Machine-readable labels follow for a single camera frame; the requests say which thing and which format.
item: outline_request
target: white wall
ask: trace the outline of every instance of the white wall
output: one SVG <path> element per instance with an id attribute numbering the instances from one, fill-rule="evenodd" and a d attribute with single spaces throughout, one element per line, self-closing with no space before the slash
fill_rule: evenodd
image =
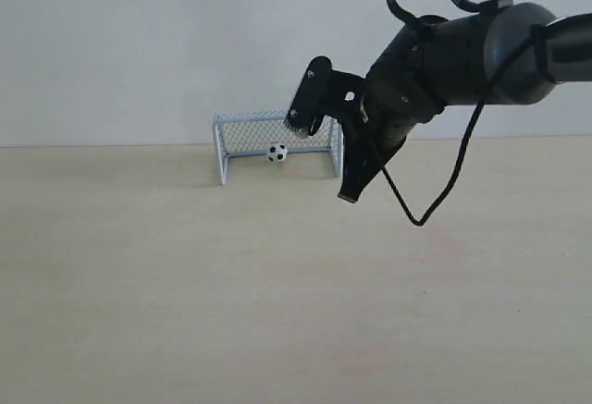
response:
<path id="1" fill-rule="evenodd" d="M 558 15 L 592 0 L 530 0 Z M 0 0 L 0 145 L 210 141 L 214 112 L 284 108 L 315 55 L 364 74 L 401 27 L 385 0 Z M 402 0 L 461 15 L 448 0 Z M 592 85 L 492 107 L 477 134 L 592 133 Z M 415 137 L 456 137 L 470 108 Z"/>

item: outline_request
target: mini soccer goal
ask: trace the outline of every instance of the mini soccer goal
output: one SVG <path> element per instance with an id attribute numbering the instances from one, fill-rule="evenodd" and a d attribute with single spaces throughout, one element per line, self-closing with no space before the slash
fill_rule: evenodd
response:
<path id="1" fill-rule="evenodd" d="M 284 127 L 285 116 L 285 111 L 214 116 L 214 145 L 221 185 L 226 184 L 230 158 L 265 156 L 274 142 L 285 144 L 290 154 L 330 153 L 335 177 L 341 177 L 343 136 L 340 124 L 334 118 L 326 117 L 314 136 L 300 139 Z"/>

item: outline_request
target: soccer ball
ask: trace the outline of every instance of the soccer ball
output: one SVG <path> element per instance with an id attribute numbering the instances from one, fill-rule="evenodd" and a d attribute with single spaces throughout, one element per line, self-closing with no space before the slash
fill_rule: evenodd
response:
<path id="1" fill-rule="evenodd" d="M 281 142 L 274 142 L 269 145 L 269 149 L 267 150 L 267 159 L 270 162 L 283 162 L 286 160 L 286 156 L 288 155 L 288 148 Z"/>

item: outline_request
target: black and white ball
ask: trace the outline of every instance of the black and white ball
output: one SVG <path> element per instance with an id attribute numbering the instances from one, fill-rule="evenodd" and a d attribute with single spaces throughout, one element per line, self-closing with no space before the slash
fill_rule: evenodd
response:
<path id="1" fill-rule="evenodd" d="M 288 156 L 288 147 L 284 143 L 274 142 L 269 145 L 267 159 L 270 162 L 283 162 L 286 160 L 286 156 Z"/>

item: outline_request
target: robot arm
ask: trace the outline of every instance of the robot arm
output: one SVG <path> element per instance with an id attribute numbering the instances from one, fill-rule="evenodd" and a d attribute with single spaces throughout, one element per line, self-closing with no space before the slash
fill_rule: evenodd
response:
<path id="1" fill-rule="evenodd" d="M 460 173 L 476 120 L 486 104 L 536 104 L 556 85 L 592 81 L 592 14 L 557 18 L 543 6 L 512 0 L 451 0 L 472 13 L 446 20 L 416 17 L 387 0 L 403 23 L 364 78 L 334 70 L 319 56 L 309 64 L 285 125 L 312 136 L 324 116 L 341 124 L 345 141 L 339 197 L 357 202 L 382 171 L 412 222 L 423 225 Z M 346 94 L 353 98 L 346 100 Z M 385 164 L 417 124 L 447 106 L 476 105 L 450 182 L 420 220 L 409 213 Z"/>

